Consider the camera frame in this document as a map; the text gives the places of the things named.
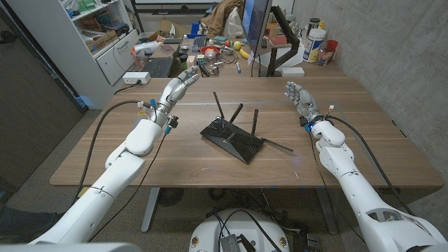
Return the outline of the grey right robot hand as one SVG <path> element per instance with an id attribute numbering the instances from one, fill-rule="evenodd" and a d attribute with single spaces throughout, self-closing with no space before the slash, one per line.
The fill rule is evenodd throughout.
<path id="1" fill-rule="evenodd" d="M 323 119 L 323 115 L 317 108 L 316 100 L 302 86 L 293 81 L 288 81 L 285 96 L 294 103 L 299 115 L 304 117 L 309 124 L 313 125 Z"/>

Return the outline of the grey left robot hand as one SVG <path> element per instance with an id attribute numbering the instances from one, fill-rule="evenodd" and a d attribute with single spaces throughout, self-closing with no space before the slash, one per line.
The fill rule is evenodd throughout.
<path id="1" fill-rule="evenodd" d="M 198 66 L 187 68 L 168 82 L 155 106 L 152 119 L 154 123 L 161 127 L 164 126 L 176 103 L 184 97 L 187 89 L 199 80 L 198 69 Z"/>

